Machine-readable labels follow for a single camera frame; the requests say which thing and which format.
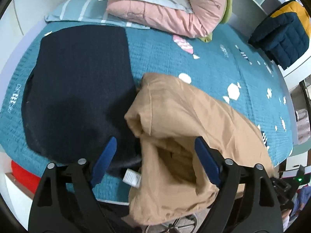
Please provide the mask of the pink folded quilt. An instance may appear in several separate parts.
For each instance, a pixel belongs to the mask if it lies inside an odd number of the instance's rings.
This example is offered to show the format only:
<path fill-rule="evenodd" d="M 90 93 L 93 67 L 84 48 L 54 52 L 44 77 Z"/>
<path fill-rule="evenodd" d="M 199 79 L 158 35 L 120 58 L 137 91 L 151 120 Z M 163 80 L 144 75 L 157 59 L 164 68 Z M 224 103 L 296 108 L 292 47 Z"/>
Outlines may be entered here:
<path fill-rule="evenodd" d="M 107 12 L 113 16 L 168 33 L 201 38 L 218 24 L 228 21 L 232 0 L 189 0 L 192 13 L 136 0 L 109 0 Z"/>

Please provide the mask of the red object under bed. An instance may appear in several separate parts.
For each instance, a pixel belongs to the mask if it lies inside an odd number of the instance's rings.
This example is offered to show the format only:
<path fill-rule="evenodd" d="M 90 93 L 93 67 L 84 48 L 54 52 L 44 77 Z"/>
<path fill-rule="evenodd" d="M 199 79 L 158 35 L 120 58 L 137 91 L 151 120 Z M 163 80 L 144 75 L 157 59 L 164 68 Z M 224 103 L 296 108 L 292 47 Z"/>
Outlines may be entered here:
<path fill-rule="evenodd" d="M 14 161 L 11 161 L 11 167 L 15 179 L 32 194 L 35 194 L 41 178 L 25 170 Z"/>

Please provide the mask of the teal quilted bed cover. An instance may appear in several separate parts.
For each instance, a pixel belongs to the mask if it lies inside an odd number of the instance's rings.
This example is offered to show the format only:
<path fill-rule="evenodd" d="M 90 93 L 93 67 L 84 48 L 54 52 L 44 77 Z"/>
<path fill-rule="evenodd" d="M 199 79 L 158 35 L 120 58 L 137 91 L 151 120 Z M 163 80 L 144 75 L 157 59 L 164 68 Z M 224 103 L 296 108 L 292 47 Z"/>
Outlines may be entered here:
<path fill-rule="evenodd" d="M 10 71 L 2 72 L 1 146 L 14 162 L 37 176 L 43 174 L 47 160 L 31 151 L 25 141 L 21 117 L 25 83 L 36 64 L 41 39 L 47 33 L 75 26 L 74 22 L 47 24 Z M 186 74 L 191 85 L 228 103 L 265 134 L 274 166 L 290 156 L 289 97 L 282 75 L 229 25 L 218 26 L 210 43 L 190 39 L 193 54 L 184 51 L 172 35 L 158 30 L 127 28 L 127 36 L 136 84 L 148 72 Z"/>

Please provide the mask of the tan snap-button jacket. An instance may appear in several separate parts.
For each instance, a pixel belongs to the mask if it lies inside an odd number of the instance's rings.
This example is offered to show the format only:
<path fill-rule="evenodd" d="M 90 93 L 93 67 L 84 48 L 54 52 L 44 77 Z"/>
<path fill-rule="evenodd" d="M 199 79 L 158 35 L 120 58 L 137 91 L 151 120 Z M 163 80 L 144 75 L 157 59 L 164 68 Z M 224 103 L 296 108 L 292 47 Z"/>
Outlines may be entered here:
<path fill-rule="evenodd" d="M 195 152 L 197 137 L 224 158 L 248 167 L 260 163 L 268 176 L 274 173 L 256 125 L 174 76 L 144 74 L 125 120 L 141 144 L 141 182 L 129 192 L 130 216 L 141 225 L 184 217 L 215 201 L 218 188 Z"/>

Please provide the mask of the dark navy folded garment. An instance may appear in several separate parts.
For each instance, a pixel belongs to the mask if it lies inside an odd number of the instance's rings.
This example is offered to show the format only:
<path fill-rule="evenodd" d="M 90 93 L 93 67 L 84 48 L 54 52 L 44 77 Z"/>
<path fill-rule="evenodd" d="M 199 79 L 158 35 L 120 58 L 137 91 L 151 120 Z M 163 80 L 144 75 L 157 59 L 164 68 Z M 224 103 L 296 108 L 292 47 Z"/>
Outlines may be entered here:
<path fill-rule="evenodd" d="M 95 162 L 111 138 L 108 168 L 121 176 L 141 164 L 138 138 L 125 114 L 137 95 L 126 32 L 82 25 L 42 38 L 21 105 L 28 147 L 58 163 Z"/>

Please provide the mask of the striped light blue pillow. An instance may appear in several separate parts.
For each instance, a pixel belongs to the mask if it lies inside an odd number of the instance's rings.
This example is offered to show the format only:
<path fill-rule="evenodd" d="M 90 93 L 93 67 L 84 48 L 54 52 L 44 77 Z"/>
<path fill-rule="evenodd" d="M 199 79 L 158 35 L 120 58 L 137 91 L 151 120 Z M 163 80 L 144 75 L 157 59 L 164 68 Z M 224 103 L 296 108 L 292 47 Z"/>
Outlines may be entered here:
<path fill-rule="evenodd" d="M 106 12 L 107 0 L 67 0 L 45 16 L 50 22 L 83 22 L 148 30 L 148 26 L 128 22 Z"/>

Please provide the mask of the navy and yellow puffer jacket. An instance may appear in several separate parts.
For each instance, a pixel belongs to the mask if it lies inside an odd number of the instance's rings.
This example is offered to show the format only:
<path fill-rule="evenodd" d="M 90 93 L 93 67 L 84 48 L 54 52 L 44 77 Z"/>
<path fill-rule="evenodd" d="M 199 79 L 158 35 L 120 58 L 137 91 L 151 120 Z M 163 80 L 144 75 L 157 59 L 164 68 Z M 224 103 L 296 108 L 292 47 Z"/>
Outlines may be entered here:
<path fill-rule="evenodd" d="M 310 16 L 303 5 L 290 0 L 256 27 L 248 43 L 286 70 L 308 50 L 309 41 Z"/>

